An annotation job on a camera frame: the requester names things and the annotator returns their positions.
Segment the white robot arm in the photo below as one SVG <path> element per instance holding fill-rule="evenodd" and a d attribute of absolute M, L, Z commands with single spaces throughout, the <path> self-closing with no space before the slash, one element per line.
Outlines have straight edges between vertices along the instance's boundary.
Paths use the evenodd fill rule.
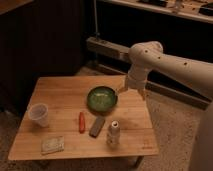
<path fill-rule="evenodd" d="M 155 70 L 211 100 L 198 126 L 188 171 L 213 171 L 213 63 L 165 54 L 158 41 L 134 44 L 128 56 L 131 67 L 118 92 L 131 88 L 145 97 L 147 76 Z"/>

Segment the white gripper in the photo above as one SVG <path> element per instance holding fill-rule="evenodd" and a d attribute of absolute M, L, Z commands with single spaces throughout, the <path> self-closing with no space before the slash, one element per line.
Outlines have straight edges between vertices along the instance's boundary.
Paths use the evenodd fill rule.
<path fill-rule="evenodd" d="M 115 90 L 116 94 L 120 94 L 131 89 L 139 90 L 139 94 L 141 95 L 143 101 L 146 100 L 146 71 L 140 68 L 131 68 L 126 75 L 125 83 L 121 83 Z"/>

